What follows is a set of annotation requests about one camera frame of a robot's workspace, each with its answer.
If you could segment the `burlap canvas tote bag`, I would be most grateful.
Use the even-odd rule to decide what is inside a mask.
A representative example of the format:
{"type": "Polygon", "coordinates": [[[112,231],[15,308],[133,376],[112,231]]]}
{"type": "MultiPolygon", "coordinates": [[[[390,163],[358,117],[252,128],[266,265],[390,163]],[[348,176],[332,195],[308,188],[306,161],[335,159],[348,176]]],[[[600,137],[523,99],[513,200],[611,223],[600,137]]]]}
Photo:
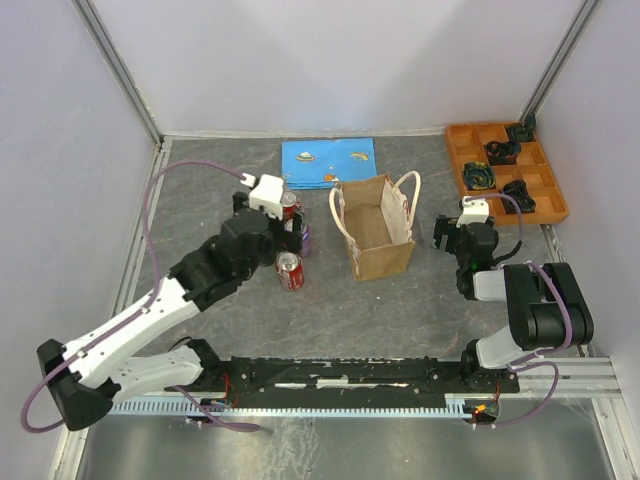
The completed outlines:
{"type": "Polygon", "coordinates": [[[342,183],[331,189],[329,208],[342,234],[354,279],[376,280],[407,270],[421,189],[416,171],[342,183]]]}

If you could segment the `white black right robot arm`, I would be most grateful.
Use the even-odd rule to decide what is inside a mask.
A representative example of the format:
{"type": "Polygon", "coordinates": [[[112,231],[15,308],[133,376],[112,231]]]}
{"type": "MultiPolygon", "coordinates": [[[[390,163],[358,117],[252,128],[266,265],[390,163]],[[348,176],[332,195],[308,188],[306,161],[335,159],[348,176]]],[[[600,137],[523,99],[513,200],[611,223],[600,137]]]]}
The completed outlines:
{"type": "Polygon", "coordinates": [[[592,315],[569,264],[504,265],[510,256],[494,257],[498,243],[491,217],[471,223],[444,215],[435,220],[433,246],[444,245],[455,256],[459,293],[507,307],[507,325],[470,342],[461,356],[459,379],[472,391],[491,384],[495,369],[588,344],[594,335],[592,315]]]}

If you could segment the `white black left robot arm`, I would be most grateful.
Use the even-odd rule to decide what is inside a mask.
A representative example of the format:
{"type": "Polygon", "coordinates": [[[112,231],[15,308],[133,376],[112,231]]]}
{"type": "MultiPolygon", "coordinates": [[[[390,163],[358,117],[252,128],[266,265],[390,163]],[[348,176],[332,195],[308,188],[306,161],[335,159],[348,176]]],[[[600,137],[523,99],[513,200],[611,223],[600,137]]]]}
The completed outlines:
{"type": "Polygon", "coordinates": [[[267,198],[237,192],[218,234],[186,254],[137,303],[67,343],[50,339],[37,355],[45,384],[71,431],[85,429],[132,397],[156,389],[209,390],[224,375],[207,341],[191,339],[166,354],[136,352],[172,327],[234,294],[261,266],[301,245],[298,202],[289,191],[267,198]]]}

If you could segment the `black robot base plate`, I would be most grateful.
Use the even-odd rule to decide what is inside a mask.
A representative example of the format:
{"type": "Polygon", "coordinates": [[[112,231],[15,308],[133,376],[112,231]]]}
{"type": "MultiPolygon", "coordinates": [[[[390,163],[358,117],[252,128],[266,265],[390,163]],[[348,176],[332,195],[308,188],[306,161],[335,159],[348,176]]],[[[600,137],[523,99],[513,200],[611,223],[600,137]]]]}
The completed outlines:
{"type": "Polygon", "coordinates": [[[233,357],[196,380],[200,392],[229,393],[239,408],[442,408],[447,394],[518,393],[507,369],[470,371],[461,360],[233,357]]]}

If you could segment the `red cola can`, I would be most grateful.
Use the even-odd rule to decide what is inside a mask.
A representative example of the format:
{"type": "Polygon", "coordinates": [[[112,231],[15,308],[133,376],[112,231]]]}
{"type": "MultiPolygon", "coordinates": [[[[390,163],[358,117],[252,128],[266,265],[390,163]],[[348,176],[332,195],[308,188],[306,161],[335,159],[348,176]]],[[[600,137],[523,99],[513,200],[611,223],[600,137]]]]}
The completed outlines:
{"type": "Polygon", "coordinates": [[[276,272],[282,287],[293,292],[304,285],[304,270],[301,258],[292,252],[280,252],[276,257],[276,272]]]}

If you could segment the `purple soda can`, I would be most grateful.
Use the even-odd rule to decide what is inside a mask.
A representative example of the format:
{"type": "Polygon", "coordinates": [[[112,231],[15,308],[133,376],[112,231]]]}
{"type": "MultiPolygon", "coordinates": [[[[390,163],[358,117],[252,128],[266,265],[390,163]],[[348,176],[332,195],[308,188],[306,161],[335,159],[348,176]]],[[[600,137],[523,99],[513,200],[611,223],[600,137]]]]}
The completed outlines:
{"type": "Polygon", "coordinates": [[[300,243],[300,256],[306,258],[311,254],[312,239],[310,226],[303,222],[301,224],[301,243],[300,243]]]}

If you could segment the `red soda can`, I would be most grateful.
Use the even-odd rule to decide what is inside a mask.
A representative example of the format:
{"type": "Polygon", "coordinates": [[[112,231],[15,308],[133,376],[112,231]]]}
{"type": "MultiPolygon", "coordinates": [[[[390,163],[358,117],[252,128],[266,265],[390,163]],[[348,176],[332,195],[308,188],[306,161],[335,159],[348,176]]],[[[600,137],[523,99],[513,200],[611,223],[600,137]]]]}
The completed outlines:
{"type": "Polygon", "coordinates": [[[295,213],[300,209],[301,202],[296,192],[291,190],[285,190],[281,198],[281,204],[283,207],[283,220],[288,221],[292,219],[295,213]]]}

